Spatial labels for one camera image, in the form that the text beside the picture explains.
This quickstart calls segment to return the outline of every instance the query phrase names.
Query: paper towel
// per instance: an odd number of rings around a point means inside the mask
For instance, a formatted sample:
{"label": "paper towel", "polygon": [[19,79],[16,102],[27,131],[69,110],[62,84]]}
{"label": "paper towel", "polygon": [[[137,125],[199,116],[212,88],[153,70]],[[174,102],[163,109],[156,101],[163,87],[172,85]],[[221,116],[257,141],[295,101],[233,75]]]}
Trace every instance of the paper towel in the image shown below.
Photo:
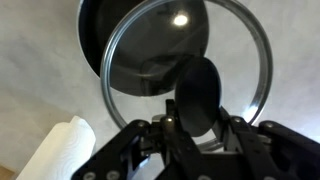
{"label": "paper towel", "polygon": [[88,123],[77,116],[56,124],[17,180],[70,180],[91,156],[96,138]]}

